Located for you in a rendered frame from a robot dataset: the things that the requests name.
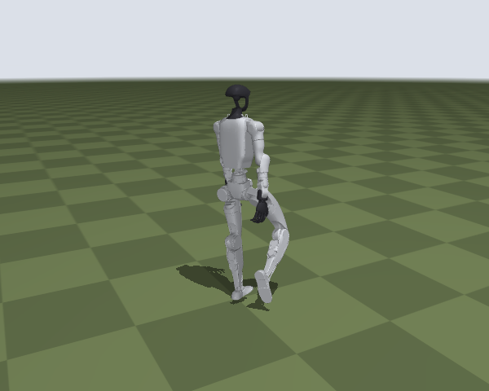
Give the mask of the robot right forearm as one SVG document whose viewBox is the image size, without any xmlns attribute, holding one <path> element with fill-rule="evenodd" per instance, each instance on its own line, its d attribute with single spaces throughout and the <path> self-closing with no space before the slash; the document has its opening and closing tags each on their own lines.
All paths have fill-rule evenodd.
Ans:
<svg viewBox="0 0 489 391">
<path fill-rule="evenodd" d="M 270 157 L 268 155 L 263 155 L 261 158 L 260 162 L 260 167 L 258 167 L 257 174 L 258 174 L 258 183 L 257 187 L 258 190 L 262 191 L 262 198 L 267 198 L 268 197 L 268 170 L 269 170 L 269 164 L 270 164 Z M 258 192 L 257 192 L 258 194 Z"/>
</svg>

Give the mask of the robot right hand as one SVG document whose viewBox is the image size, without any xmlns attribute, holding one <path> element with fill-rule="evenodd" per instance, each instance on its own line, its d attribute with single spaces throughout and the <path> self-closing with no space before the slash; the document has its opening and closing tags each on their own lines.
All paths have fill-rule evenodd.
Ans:
<svg viewBox="0 0 489 391">
<path fill-rule="evenodd" d="M 267 198 L 262 198 L 262 191 L 261 190 L 258 190 L 257 200 L 259 200 L 259 201 L 258 201 L 258 204 L 257 204 L 257 207 L 256 207 L 256 213 L 254 215 L 254 218 L 251 219 L 250 221 L 253 221 L 253 222 L 256 222 L 256 223 L 264 222 L 265 221 L 265 218 L 266 218 L 266 216 L 269 213 L 268 212 L 267 203 L 266 203 L 266 200 L 267 199 L 268 199 L 268 197 Z"/>
</svg>

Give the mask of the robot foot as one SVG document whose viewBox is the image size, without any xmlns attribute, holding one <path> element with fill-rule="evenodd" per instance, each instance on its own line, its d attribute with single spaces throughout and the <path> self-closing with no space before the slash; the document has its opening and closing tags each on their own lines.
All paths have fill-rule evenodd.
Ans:
<svg viewBox="0 0 489 391">
<path fill-rule="evenodd" d="M 251 291 L 253 291 L 253 286 L 243 286 L 243 291 L 238 291 L 238 288 L 236 290 L 233 291 L 233 293 L 231 294 L 231 299 L 232 300 L 239 300 L 241 297 L 249 294 Z"/>
<path fill-rule="evenodd" d="M 264 270 L 258 270 L 255 272 L 254 277 L 257 281 L 258 293 L 262 301 L 270 303 L 272 301 L 272 295 L 266 272 Z"/>
</svg>

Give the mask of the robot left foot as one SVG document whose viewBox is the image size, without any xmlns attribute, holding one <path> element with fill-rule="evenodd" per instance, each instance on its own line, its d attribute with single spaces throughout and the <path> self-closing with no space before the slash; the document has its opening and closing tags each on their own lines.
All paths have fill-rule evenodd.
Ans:
<svg viewBox="0 0 489 391">
<path fill-rule="evenodd" d="M 238 288 L 236 290 L 233 291 L 233 293 L 231 294 L 231 299 L 232 300 L 239 300 L 241 297 L 249 294 L 251 291 L 253 291 L 253 286 L 243 286 L 243 291 L 238 291 Z"/>
</svg>

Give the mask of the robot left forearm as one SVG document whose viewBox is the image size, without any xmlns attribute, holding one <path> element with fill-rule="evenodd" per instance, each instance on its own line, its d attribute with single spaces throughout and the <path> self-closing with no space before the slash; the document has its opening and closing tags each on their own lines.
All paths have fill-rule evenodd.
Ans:
<svg viewBox="0 0 489 391">
<path fill-rule="evenodd" d="M 225 168 L 224 167 L 223 161 L 222 161 L 222 158 L 221 157 L 220 157 L 220 164 L 222 166 L 222 171 L 224 172 L 223 173 L 223 176 L 225 177 L 225 179 L 227 181 L 229 181 L 231 179 L 232 169 L 229 169 L 229 168 Z"/>
</svg>

